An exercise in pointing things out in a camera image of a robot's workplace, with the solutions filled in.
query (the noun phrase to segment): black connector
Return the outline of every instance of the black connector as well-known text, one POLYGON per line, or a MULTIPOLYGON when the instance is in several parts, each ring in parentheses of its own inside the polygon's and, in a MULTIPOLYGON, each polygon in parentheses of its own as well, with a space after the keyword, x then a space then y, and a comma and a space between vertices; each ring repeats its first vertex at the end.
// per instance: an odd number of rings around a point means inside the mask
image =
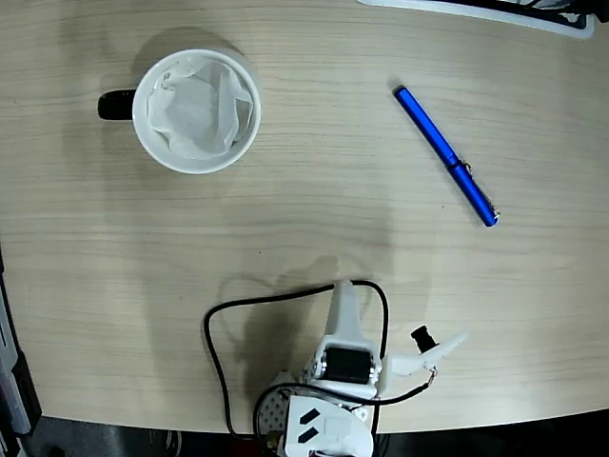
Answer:
POLYGON ((438 345, 438 343, 436 343, 431 335, 427 332, 426 326, 417 328, 410 334, 410 336, 413 338, 413 340, 415 340, 415 342, 417 342, 417 346, 419 347, 421 354, 438 345))

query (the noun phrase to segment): wooden table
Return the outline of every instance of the wooden table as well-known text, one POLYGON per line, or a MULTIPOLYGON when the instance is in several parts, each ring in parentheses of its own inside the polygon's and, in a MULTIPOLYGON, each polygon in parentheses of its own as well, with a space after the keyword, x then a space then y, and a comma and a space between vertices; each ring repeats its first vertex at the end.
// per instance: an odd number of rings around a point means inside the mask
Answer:
MULTIPOLYGON (((589 41, 354 0, 9 0, 0 7, 0 242, 47 415, 225 430, 211 306, 334 278, 390 299, 389 349, 471 338, 381 430, 609 407, 609 27, 589 41), (251 150, 164 169, 96 101, 168 53, 229 44, 264 85, 251 150), (486 229, 392 100, 406 83, 502 212, 486 229)), ((376 299, 362 296, 377 338, 376 299)), ((298 371, 329 296, 228 311, 236 425, 298 371)), ((396 392, 421 379, 396 383, 396 392)))

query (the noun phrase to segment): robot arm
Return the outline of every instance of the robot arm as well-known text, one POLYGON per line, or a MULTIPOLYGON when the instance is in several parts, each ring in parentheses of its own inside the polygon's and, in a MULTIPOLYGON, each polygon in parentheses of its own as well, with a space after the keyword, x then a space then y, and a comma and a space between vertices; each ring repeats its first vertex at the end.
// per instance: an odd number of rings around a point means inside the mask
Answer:
MULTIPOLYGON (((460 333, 441 344, 421 327, 412 333, 420 354, 387 355, 381 361, 376 345, 363 337, 355 288, 349 281, 336 283, 325 335, 304 368, 304 384, 371 399, 388 392, 392 378, 419 369, 436 372, 440 359, 466 338, 460 333)), ((372 434, 361 404, 330 395, 294 393, 289 398, 286 431, 280 440, 281 457, 371 457, 372 434)))

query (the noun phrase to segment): pen clip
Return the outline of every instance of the pen clip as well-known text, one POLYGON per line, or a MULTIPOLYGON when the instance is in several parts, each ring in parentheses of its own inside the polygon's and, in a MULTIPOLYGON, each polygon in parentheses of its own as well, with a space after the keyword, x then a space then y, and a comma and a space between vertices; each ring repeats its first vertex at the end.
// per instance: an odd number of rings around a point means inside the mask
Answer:
MULTIPOLYGON (((467 162, 463 162, 463 164, 465 165, 465 169, 467 170, 469 175, 472 177, 472 179, 474 179, 474 173, 472 170, 472 166, 469 165, 467 162)), ((497 207, 495 207, 495 205, 493 205, 493 202, 491 202, 490 198, 488 198, 488 195, 486 194, 486 192, 484 192, 482 189, 480 189, 480 192, 482 193, 482 195, 484 195, 484 199, 486 200, 486 203, 488 203, 488 205, 493 209, 493 214, 495 215, 495 220, 498 221, 499 216, 501 216, 501 213, 499 212, 497 207)))

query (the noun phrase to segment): white mug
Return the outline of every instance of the white mug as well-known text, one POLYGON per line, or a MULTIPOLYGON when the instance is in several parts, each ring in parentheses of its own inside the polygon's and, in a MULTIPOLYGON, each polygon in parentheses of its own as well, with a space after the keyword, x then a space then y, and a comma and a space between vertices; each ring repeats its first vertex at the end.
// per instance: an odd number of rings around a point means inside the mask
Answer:
POLYGON ((168 169, 188 174, 206 174, 224 169, 238 160, 251 146, 262 119, 262 103, 258 78, 251 64, 239 52, 226 48, 180 50, 163 58, 146 72, 137 89, 113 90, 102 95, 97 113, 105 120, 132 120, 140 143, 150 156, 168 169), (186 56, 199 55, 218 60, 243 79, 252 98, 253 109, 246 133, 226 152, 206 160, 188 159, 169 148, 165 137, 152 129, 147 119, 147 100, 159 77, 173 64, 186 56))

